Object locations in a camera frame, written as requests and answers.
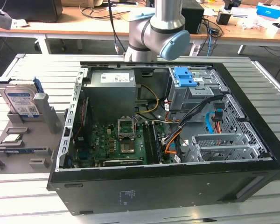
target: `black computer tower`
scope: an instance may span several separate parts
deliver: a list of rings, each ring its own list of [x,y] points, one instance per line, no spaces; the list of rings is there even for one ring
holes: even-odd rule
[[[56,22],[62,13],[61,0],[0,0],[0,8],[13,19]]]
[[[184,0],[182,15],[186,19],[185,30],[190,34],[198,34],[204,8],[196,0]]]

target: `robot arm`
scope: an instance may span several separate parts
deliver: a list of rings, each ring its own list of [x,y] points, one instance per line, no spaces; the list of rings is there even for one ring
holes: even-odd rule
[[[157,55],[171,61],[189,46],[190,34],[184,30],[182,0],[155,0],[154,12],[151,9],[141,9],[130,18],[125,61],[155,61]]]

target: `metal slotted table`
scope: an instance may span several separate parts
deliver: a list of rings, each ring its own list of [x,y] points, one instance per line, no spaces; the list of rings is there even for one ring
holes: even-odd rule
[[[63,113],[71,100],[80,61],[123,59],[102,55],[17,55],[3,76],[37,77],[49,94],[50,105]],[[258,62],[247,57],[180,57],[176,61],[223,63],[280,140],[280,85]],[[8,121],[7,112],[0,96],[0,135]],[[46,190],[48,177],[49,173],[0,175],[0,223],[280,223],[280,180],[268,184],[244,203],[73,217],[58,195]]]

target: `blue hard drive label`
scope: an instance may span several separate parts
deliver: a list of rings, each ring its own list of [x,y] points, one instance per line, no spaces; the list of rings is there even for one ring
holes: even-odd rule
[[[30,93],[8,93],[8,98],[18,114],[24,118],[39,117],[39,112]]]

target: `blue box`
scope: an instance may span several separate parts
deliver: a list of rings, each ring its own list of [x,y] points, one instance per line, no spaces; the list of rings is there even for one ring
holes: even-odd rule
[[[280,17],[280,7],[269,4],[258,3],[256,6],[257,15],[264,15],[271,18],[278,19]]]

